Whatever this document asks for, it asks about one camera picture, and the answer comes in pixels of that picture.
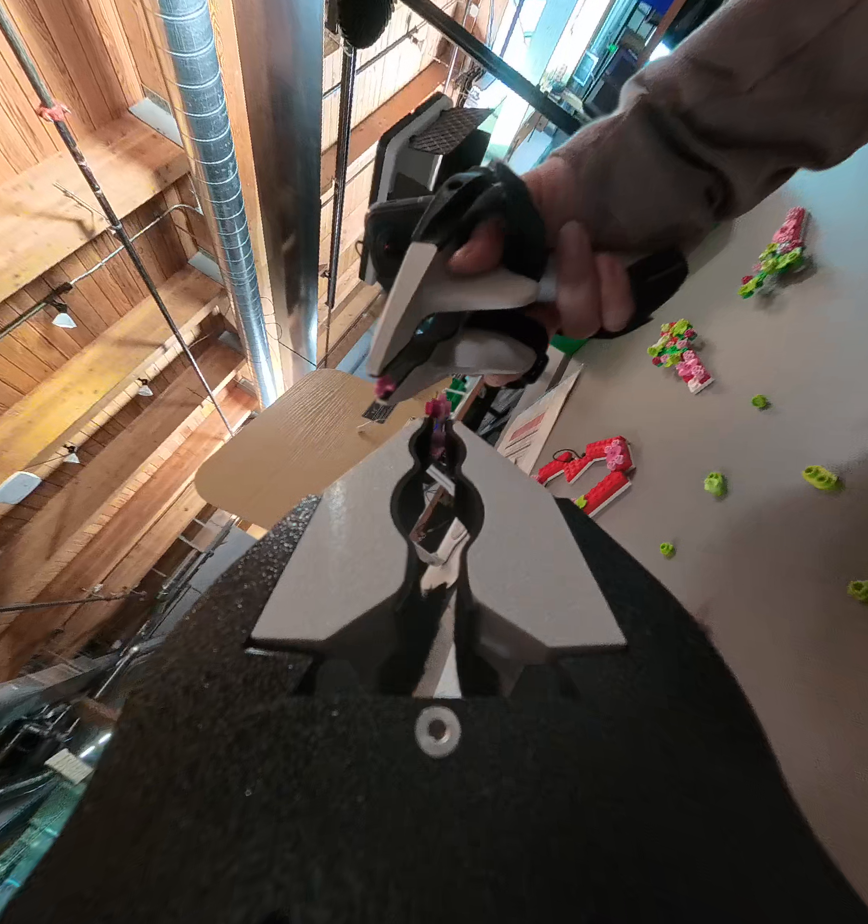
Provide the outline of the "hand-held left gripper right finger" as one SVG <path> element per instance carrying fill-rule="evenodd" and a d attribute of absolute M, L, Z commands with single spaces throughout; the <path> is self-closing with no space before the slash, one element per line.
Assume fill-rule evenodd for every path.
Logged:
<path fill-rule="evenodd" d="M 452 426 L 459 558 L 453 649 L 462 695 L 508 695 L 523 669 L 625 649 L 557 500 L 464 424 Z"/>

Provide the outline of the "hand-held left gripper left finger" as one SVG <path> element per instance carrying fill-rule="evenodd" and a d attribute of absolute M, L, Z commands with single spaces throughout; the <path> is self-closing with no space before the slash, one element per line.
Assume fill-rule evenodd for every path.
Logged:
<path fill-rule="evenodd" d="M 322 495 L 250 635 L 254 651 L 349 664 L 411 695 L 436 636 L 411 533 L 426 506 L 430 418 L 412 419 Z"/>

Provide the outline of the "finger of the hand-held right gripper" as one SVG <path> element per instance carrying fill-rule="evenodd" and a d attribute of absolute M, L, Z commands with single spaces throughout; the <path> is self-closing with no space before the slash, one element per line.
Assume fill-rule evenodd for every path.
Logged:
<path fill-rule="evenodd" d="M 503 376 L 512 387 L 544 370 L 544 325 L 533 318 L 436 318 L 393 360 L 393 400 L 455 375 Z"/>
<path fill-rule="evenodd" d="M 393 378 L 393 360 L 413 335 L 436 318 L 530 318 L 540 283 L 499 267 L 478 275 L 456 275 L 436 245 L 414 243 L 395 278 L 380 317 L 367 361 L 368 375 Z"/>

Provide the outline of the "person's right forearm grey sleeve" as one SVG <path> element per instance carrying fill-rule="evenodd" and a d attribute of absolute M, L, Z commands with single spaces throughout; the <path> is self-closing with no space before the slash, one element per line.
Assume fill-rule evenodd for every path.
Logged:
<path fill-rule="evenodd" d="M 728 2 L 559 149 L 595 252 L 693 247 L 868 143 L 868 1 Z"/>

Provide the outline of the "pink and green lego cluster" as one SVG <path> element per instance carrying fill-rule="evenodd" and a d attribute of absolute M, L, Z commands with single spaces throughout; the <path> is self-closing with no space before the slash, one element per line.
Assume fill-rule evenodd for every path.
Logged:
<path fill-rule="evenodd" d="M 737 291 L 741 299 L 772 295 L 788 276 L 806 267 L 809 221 L 810 214 L 804 206 L 795 205 L 788 210 L 752 271 L 741 279 Z"/>
<path fill-rule="evenodd" d="M 698 395 L 714 379 L 695 349 L 698 333 L 687 319 L 663 324 L 659 339 L 648 347 L 648 357 L 660 369 L 671 369 L 692 395 Z"/>

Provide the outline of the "person's right hand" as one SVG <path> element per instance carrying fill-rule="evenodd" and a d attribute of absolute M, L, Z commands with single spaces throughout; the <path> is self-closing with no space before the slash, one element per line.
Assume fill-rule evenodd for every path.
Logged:
<path fill-rule="evenodd" d="M 523 176 L 545 226 L 556 271 L 556 297 L 529 310 L 550 336 L 587 339 L 625 329 L 635 314 L 627 272 L 620 260 L 595 251 L 578 211 L 574 168 L 551 156 Z"/>

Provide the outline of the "white printed sheet red stripes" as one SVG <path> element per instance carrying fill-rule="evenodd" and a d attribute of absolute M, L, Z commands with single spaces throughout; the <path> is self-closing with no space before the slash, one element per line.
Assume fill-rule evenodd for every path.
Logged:
<path fill-rule="evenodd" d="M 563 358 L 568 362 L 553 372 L 546 369 L 535 384 L 524 388 L 496 445 L 502 457 L 528 476 L 536 472 L 538 458 L 583 370 L 572 358 Z"/>

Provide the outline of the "light wooden chair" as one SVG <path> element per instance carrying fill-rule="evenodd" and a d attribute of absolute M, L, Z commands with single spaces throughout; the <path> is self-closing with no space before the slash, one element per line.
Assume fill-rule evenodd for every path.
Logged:
<path fill-rule="evenodd" d="M 386 443 L 412 418 L 422 418 L 437 393 L 383 408 L 383 421 L 364 414 L 371 383 L 336 369 L 309 373 L 247 422 L 195 476 L 207 503 L 270 529 L 304 498 L 319 495 Z"/>

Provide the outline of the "grey steel beam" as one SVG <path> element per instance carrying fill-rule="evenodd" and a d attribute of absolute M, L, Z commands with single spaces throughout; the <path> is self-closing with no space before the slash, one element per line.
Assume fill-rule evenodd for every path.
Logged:
<path fill-rule="evenodd" d="M 268 275 L 287 354 L 300 373 L 318 364 L 323 20 L 323 2 L 252 2 Z"/>

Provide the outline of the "black metal bar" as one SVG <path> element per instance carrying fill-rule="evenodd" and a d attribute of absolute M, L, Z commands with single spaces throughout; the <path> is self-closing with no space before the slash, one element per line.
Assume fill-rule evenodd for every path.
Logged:
<path fill-rule="evenodd" d="M 403 4 L 424 19 L 428 25 L 437 29 L 444 38 L 450 40 L 487 74 L 515 93 L 548 122 L 568 136 L 579 132 L 582 122 L 544 94 L 538 86 L 533 85 L 512 66 L 505 63 L 486 44 L 478 40 L 472 32 L 464 29 L 434 2 L 404 1 Z"/>

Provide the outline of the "black round fixture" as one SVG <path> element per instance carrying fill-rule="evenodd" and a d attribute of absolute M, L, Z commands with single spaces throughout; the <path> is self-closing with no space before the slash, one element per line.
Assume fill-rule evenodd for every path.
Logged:
<path fill-rule="evenodd" d="M 332 197 L 332 235 L 326 291 L 327 325 L 332 325 L 336 304 L 340 244 L 344 223 L 345 187 L 350 151 L 352 109 L 357 82 L 357 52 L 379 40 L 394 12 L 394 2 L 332 2 L 332 23 L 343 41 L 343 68 L 339 89 L 338 137 L 336 142 Z"/>

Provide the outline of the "thin black pole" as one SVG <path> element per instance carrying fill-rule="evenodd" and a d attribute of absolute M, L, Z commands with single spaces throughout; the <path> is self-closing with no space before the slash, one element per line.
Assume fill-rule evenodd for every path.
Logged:
<path fill-rule="evenodd" d="M 177 323 L 175 322 L 171 312 L 166 307 L 157 285 L 154 283 L 146 265 L 141 260 L 138 251 L 133 245 L 132 239 L 128 236 L 120 216 L 117 214 L 111 202 L 108 200 L 101 183 L 90 167 L 89 162 L 84 155 L 84 152 L 81 150 L 80 145 L 76 141 L 74 134 L 71 132 L 71 129 L 69 128 L 66 121 L 66 110 L 64 109 L 62 103 L 52 95 L 48 83 L 38 72 L 35 60 L 26 49 L 23 37 L 13 23 L 12 17 L 10 16 L 6 6 L 1 1 L 0 31 L 10 50 L 13 52 L 16 61 L 21 66 L 30 86 L 35 91 L 39 102 L 37 109 L 38 116 L 44 121 L 49 121 L 55 127 L 61 141 L 65 145 L 72 160 L 80 171 L 82 178 L 86 181 L 90 193 L 98 202 L 102 210 L 102 214 L 107 220 L 110 230 L 119 240 L 121 249 L 126 253 L 128 259 L 131 260 L 132 264 L 138 271 L 142 282 L 147 287 L 156 307 L 158 308 L 168 328 L 173 334 L 177 345 L 185 354 L 191 368 L 197 375 L 199 382 L 203 385 L 206 396 L 213 404 L 213 408 L 217 411 L 226 432 L 231 435 L 231 424 L 228 422 L 228 419 L 223 413 L 215 393 L 207 383 L 207 380 L 202 370 L 200 369 L 197 360 L 194 358 L 189 345 L 186 343 L 186 339 L 180 333 Z"/>

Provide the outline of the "silver ribbed air duct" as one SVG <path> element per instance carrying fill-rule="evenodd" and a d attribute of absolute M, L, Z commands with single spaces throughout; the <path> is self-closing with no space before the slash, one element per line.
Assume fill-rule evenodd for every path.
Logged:
<path fill-rule="evenodd" d="M 278 398 L 278 388 L 209 3 L 143 5 L 221 279 L 266 408 Z"/>

